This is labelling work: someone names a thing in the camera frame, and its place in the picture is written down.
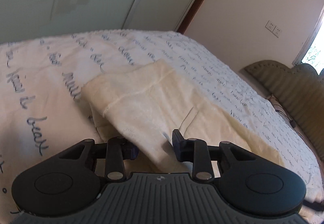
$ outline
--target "headboard tufting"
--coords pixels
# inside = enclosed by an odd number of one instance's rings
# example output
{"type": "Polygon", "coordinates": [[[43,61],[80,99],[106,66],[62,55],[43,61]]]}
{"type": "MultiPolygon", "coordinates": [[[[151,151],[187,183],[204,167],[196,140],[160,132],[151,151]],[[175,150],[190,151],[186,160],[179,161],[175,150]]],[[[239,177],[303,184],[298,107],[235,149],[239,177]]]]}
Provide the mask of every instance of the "headboard tufting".
{"type": "Polygon", "coordinates": [[[289,68],[262,60],[244,68],[271,92],[300,126],[324,160],[324,70],[309,64],[289,68]]]}

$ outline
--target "window frame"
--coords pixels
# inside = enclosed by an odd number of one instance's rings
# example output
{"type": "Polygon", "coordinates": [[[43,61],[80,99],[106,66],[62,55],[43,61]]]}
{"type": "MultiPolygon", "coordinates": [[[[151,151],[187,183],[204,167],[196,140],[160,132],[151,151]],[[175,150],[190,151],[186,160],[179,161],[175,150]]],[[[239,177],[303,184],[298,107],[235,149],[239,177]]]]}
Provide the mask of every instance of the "window frame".
{"type": "Polygon", "coordinates": [[[315,26],[314,26],[311,34],[309,35],[309,37],[306,40],[306,42],[304,43],[302,49],[300,50],[300,52],[298,53],[297,57],[293,61],[293,65],[298,65],[298,64],[301,64],[302,63],[302,59],[305,57],[306,53],[310,49],[310,46],[312,45],[313,41],[316,38],[317,33],[320,30],[320,27],[322,26],[323,19],[324,19],[323,16],[324,16],[324,6],[323,6],[322,11],[320,13],[320,17],[316,21],[316,24],[315,24],[315,26]]]}

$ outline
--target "silver screw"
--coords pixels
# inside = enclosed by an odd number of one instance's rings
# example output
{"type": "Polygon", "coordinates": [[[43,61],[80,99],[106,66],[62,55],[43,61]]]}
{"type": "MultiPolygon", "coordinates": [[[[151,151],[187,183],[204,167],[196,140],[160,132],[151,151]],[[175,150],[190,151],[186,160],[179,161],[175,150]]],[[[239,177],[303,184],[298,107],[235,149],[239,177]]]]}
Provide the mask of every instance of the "silver screw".
{"type": "Polygon", "coordinates": [[[111,179],[111,180],[119,180],[119,179],[121,179],[121,178],[123,178],[123,174],[122,173],[120,173],[120,172],[117,172],[117,171],[115,171],[115,172],[110,172],[108,175],[107,175],[107,177],[109,178],[109,179],[111,179]]]}
{"type": "Polygon", "coordinates": [[[198,172],[196,174],[196,177],[199,178],[200,180],[208,180],[212,178],[212,175],[208,172],[198,172]]]}

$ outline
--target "bed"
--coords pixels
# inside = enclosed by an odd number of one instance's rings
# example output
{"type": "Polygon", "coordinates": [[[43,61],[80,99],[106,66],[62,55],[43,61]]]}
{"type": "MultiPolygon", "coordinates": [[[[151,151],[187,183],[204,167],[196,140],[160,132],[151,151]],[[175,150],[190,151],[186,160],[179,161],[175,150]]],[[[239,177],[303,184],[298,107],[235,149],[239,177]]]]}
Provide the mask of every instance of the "bed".
{"type": "MultiPolygon", "coordinates": [[[[20,173],[17,165],[28,168],[61,151],[61,142],[102,141],[81,99],[81,87],[101,73],[158,59],[277,149],[285,167],[304,180],[309,200],[323,199],[314,154],[270,102],[202,45],[175,32],[105,30],[1,45],[0,183],[20,173]],[[76,128],[84,135],[76,135],[76,128]]],[[[10,186],[0,188],[0,202],[9,201],[1,207],[0,223],[5,224],[19,210],[10,200],[10,186]]],[[[315,216],[311,222],[320,219],[315,216]]]]}

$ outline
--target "wall outlet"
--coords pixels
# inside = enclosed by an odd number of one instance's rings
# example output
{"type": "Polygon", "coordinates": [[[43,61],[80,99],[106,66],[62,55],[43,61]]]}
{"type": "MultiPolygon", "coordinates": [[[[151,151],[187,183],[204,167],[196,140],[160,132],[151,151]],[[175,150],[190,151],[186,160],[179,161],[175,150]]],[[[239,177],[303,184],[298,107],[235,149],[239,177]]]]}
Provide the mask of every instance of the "wall outlet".
{"type": "Polygon", "coordinates": [[[274,30],[274,28],[276,27],[276,25],[273,24],[271,21],[268,21],[268,23],[265,27],[272,32],[274,30]]]}
{"type": "Polygon", "coordinates": [[[280,33],[281,33],[281,30],[276,26],[276,27],[274,28],[274,30],[272,31],[272,33],[273,33],[274,35],[276,35],[277,38],[279,38],[279,35],[280,35],[280,33]]]}

